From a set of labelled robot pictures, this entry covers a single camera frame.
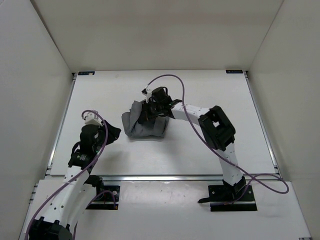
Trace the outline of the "grey pleated skirt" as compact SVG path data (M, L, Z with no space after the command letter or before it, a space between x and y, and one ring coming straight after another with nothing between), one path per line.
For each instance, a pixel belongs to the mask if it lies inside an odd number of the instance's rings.
M143 113L143 102L134 101L129 111L121 115L124 133L132 139L165 136L170 122L169 117L157 116L154 119L139 123L139 117Z

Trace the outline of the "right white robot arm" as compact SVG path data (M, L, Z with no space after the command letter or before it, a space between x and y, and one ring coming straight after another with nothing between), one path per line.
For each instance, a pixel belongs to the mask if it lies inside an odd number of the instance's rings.
M220 106L212 108L197 107L173 100L168 88L161 86L154 90L144 88L142 110L138 118L140 124L157 117L169 117L188 121L191 126L200 127L204 143L217 153L222 168L224 195L229 200L238 199L246 187L246 180L238 167L235 154L236 130Z

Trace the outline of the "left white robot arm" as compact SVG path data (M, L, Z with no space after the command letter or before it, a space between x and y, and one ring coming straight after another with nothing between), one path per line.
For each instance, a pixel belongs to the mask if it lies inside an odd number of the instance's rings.
M80 140L71 150L62 185L50 195L31 217L26 240L73 240L84 210L105 194L103 179L92 170L105 146L116 141L121 129L105 120L86 123Z

